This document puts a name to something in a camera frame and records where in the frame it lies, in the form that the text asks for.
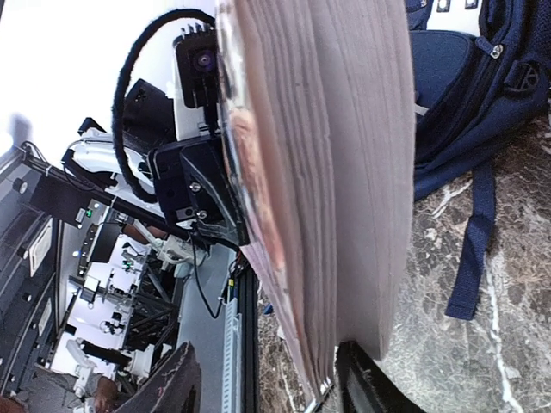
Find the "backpack zipper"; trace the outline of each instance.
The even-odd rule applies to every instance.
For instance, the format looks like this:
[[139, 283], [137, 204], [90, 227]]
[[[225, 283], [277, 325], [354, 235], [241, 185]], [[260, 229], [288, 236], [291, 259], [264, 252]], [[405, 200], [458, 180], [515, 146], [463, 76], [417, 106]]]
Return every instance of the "backpack zipper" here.
[[420, 11], [421, 9], [427, 7], [428, 3], [429, 0], [419, 0], [418, 4], [415, 4], [414, 6], [406, 6], [406, 13], [415, 13], [416, 11]]
[[[501, 44], [493, 45], [487, 39], [479, 37], [475, 41], [476, 46], [486, 54], [486, 62], [482, 63], [481, 69], [479, 69], [480, 80], [476, 83], [472, 83], [471, 89], [466, 93], [466, 98], [462, 101], [466, 104], [459, 114], [455, 115], [455, 126], [448, 130], [446, 139], [442, 139], [438, 142], [438, 145], [434, 145], [430, 152], [424, 154], [423, 158], [418, 159], [417, 162], [424, 164], [428, 162], [435, 154], [440, 152], [443, 147], [449, 145], [451, 141], [463, 130], [468, 122], [470, 122], [476, 115], [476, 111], [479, 110], [487, 91], [492, 84], [496, 70], [499, 68], [499, 58], [503, 54], [504, 47]], [[436, 125], [431, 127], [432, 130], [437, 130], [443, 125], [444, 118], [440, 118]]]

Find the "black cable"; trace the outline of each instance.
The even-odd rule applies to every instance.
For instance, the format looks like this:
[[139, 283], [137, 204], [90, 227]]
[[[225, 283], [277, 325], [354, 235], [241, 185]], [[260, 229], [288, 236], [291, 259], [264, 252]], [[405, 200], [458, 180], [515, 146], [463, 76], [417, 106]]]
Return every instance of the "black cable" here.
[[203, 289], [201, 287], [201, 283], [199, 282], [199, 275], [197, 272], [197, 253], [195, 251], [195, 243], [193, 242], [193, 238], [190, 238], [191, 242], [191, 248], [193, 250], [193, 270], [195, 272], [195, 282], [197, 283], [197, 289], [199, 290], [199, 294], [201, 295], [201, 298], [203, 300], [203, 303], [205, 304], [205, 307], [207, 307], [208, 314], [210, 314], [210, 317], [212, 317], [214, 320], [218, 318], [220, 315], [220, 311], [222, 310], [222, 299], [219, 298], [218, 302], [218, 308], [216, 309], [216, 314], [214, 314], [214, 311], [212, 308], [210, 308], [210, 305], [207, 302], [207, 297], [205, 297], [205, 293], [203, 292]]
[[75, 187], [79, 191], [92, 192], [95, 190], [94, 188], [91, 188], [91, 187], [83, 188], [78, 186], [75, 182], [78, 182], [79, 184], [82, 184], [82, 185], [85, 185], [85, 183], [80, 182], [77, 178], [75, 178], [75, 181], [73, 181], [72, 178], [69, 177], [69, 174], [67, 173], [67, 167], [65, 165], [63, 165], [63, 174], [65, 175], [65, 179], [67, 180], [67, 182], [69, 182], [73, 187]]
[[40, 160], [49, 164], [49, 162], [46, 160], [46, 157], [42, 154], [42, 151], [38, 148], [35, 142], [26, 140], [25, 142], [22, 143], [22, 145], [32, 147], [36, 151], [36, 154], [39, 156]]
[[99, 231], [100, 230], [100, 226], [102, 225], [118, 225], [118, 226], [121, 226], [121, 223], [120, 222], [117, 222], [117, 221], [102, 221], [100, 222], [98, 225], [97, 225], [97, 230]]
[[175, 9], [161, 15], [153, 22], [149, 24], [134, 42], [130, 53], [127, 56], [121, 72], [119, 73], [119, 79], [117, 81], [117, 87], [115, 90], [115, 97], [113, 100], [112, 114], [113, 119], [111, 123], [111, 129], [113, 130], [113, 149], [115, 150], [115, 157], [117, 163], [121, 168], [121, 173], [128, 185], [132, 189], [132, 192], [136, 197], [148, 204], [154, 204], [157, 202], [157, 196], [147, 192], [139, 183], [139, 179], [134, 175], [130, 166], [128, 165], [128, 156], [124, 150], [124, 136], [123, 136], [123, 115], [124, 115], [124, 99], [130, 85], [130, 76], [136, 60], [138, 60], [139, 54], [144, 48], [147, 41], [153, 37], [153, 35], [165, 24], [173, 22], [179, 19], [196, 19], [201, 22], [205, 22], [210, 26], [214, 26], [214, 17], [198, 10], [198, 9]]

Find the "zipper pull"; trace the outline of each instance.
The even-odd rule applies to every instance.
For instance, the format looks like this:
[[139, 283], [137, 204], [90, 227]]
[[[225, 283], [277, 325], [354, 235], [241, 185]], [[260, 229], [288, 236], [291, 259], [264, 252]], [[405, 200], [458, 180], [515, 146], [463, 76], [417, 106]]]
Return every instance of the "zipper pull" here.
[[503, 45], [494, 46], [486, 37], [477, 37], [474, 43], [482, 52], [491, 56], [492, 59], [499, 59], [501, 53], [503, 53]]

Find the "marble floor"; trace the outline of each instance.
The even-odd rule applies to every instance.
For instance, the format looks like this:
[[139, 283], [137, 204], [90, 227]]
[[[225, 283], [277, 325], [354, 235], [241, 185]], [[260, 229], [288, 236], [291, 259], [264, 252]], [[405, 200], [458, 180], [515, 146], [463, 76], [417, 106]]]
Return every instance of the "marble floor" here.
[[[428, 413], [551, 412], [551, 128], [494, 162], [497, 222], [475, 319], [445, 317], [471, 213], [463, 176], [415, 204], [393, 340], [381, 368]], [[263, 411], [306, 406], [274, 316], [261, 316]], [[338, 411], [331, 397], [324, 412]]]

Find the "person's hand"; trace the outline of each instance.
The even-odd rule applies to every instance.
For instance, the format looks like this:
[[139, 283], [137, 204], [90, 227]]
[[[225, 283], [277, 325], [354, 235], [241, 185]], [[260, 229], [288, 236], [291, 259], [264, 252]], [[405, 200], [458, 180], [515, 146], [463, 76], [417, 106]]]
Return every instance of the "person's hand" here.
[[25, 410], [16, 401], [0, 397], [0, 413], [25, 413]]
[[97, 382], [96, 396], [94, 398], [96, 413], [111, 413], [114, 410], [118, 393], [119, 391], [113, 380], [101, 377]]
[[111, 413], [113, 411], [113, 401], [102, 394], [96, 395], [94, 399], [94, 408], [96, 413]]

